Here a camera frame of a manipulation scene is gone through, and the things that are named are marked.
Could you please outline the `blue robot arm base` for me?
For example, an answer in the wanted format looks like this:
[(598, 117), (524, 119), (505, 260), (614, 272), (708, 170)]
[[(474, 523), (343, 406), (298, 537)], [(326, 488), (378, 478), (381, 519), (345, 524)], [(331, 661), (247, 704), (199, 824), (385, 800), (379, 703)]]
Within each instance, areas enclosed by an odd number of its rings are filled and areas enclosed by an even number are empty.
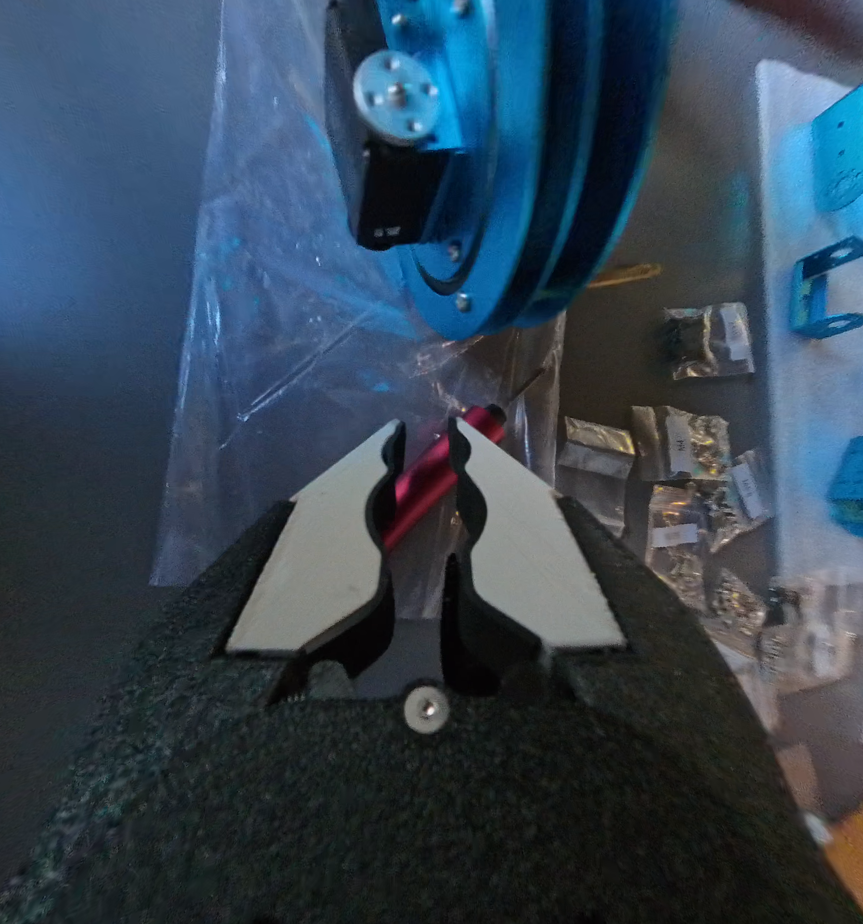
[(356, 244), (450, 340), (564, 311), (635, 203), (677, 3), (334, 1), (325, 124)]

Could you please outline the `clear plastic bag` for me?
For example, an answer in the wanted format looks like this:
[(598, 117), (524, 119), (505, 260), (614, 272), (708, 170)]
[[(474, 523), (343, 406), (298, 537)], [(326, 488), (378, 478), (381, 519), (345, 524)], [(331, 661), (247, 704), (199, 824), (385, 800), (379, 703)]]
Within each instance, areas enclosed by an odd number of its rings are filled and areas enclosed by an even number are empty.
[(325, 2), (220, 4), (214, 104), (150, 583), (185, 587), (380, 425), (406, 463), (470, 406), (554, 484), (564, 316), (458, 342), (358, 248), (324, 134)]

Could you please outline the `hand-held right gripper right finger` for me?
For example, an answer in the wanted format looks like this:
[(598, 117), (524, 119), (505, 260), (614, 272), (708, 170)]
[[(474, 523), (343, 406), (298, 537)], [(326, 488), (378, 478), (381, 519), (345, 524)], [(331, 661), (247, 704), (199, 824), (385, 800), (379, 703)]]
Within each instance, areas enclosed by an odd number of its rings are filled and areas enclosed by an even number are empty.
[(569, 513), (576, 504), (462, 419), (449, 422), (464, 544), (445, 568), (448, 687), (540, 699), (559, 656), (626, 651), (626, 636)]

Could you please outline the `long blue bracket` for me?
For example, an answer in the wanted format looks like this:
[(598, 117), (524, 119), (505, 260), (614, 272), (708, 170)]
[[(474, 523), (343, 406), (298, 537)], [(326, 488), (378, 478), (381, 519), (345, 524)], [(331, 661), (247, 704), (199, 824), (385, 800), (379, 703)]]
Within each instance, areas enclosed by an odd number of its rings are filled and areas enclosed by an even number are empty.
[(818, 211), (852, 205), (863, 196), (863, 83), (813, 120), (811, 139)]

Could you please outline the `red electric screwdriver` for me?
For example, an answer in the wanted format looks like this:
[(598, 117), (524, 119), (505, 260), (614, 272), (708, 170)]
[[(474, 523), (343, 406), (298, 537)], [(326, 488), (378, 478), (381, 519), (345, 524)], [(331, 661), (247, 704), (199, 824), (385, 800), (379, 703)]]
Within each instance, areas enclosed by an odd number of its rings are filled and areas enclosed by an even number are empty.
[[(497, 404), (471, 406), (459, 418), (498, 445), (506, 435), (507, 410)], [(395, 515), (384, 531), (387, 552), (396, 548), (457, 484), (450, 462), (449, 432), (443, 432), (399, 475)]]

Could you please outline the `pile of small screw bags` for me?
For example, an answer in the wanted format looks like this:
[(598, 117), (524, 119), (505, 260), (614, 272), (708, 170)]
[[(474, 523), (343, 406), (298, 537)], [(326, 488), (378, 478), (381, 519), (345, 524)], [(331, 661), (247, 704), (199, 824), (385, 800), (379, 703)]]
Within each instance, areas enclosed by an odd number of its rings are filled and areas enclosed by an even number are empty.
[[(660, 326), (664, 363), (676, 381), (747, 377), (754, 350), (747, 306), (714, 303), (667, 308)], [(645, 563), (699, 618), (735, 664), (769, 731), (778, 699), (840, 685), (863, 649), (863, 581), (839, 568), (772, 579), (767, 595), (736, 571), (706, 571), (711, 558), (777, 514), (769, 456), (735, 455), (729, 425), (716, 414), (673, 406), (634, 406), (630, 431), (566, 418), (557, 458), (565, 486), (583, 503), (623, 494), (637, 464), (652, 483)], [(599, 522), (620, 535), (623, 500), (599, 503)]]

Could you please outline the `grey desk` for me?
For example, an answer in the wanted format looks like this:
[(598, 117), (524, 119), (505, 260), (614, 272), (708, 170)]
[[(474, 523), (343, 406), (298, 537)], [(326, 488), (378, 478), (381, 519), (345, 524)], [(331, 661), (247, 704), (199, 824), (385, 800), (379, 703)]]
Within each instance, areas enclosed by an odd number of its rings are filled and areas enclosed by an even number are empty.
[[(0, 667), (28, 647), (54, 692), (137, 620), (112, 586), (170, 448), (185, 186), (138, 191), (99, 122), (160, 152), (162, 100), (149, 77), (46, 109), (77, 161), (0, 129)], [(458, 698), (422, 742), (390, 703), (266, 705), (277, 668), (211, 657), (275, 504), (125, 655), (0, 922), (863, 922), (720, 656), (587, 517), (666, 668), (575, 659), (572, 699)]]

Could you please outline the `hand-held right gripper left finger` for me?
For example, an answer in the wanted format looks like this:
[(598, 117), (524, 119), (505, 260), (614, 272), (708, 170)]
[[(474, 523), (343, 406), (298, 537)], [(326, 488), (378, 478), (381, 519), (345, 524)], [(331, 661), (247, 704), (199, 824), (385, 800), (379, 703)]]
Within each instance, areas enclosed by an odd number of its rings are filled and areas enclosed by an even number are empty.
[(355, 678), (388, 649), (392, 578), (382, 532), (396, 508), (406, 426), (392, 420), (295, 494), (226, 640), (228, 655), (335, 661)]

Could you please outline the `white foam sheet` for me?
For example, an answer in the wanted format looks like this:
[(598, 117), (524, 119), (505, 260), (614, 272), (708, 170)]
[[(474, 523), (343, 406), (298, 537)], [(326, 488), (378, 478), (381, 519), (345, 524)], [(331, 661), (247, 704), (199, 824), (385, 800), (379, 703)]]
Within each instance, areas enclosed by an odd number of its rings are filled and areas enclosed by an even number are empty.
[[(793, 334), (795, 263), (863, 238), (863, 196), (835, 213), (814, 203), (811, 121), (849, 88), (778, 61), (756, 69), (768, 406), (779, 573), (839, 568), (863, 580), (863, 539), (834, 522), (830, 482), (863, 435), (863, 327), (825, 340)], [(863, 313), (863, 259), (828, 276), (830, 313)]]

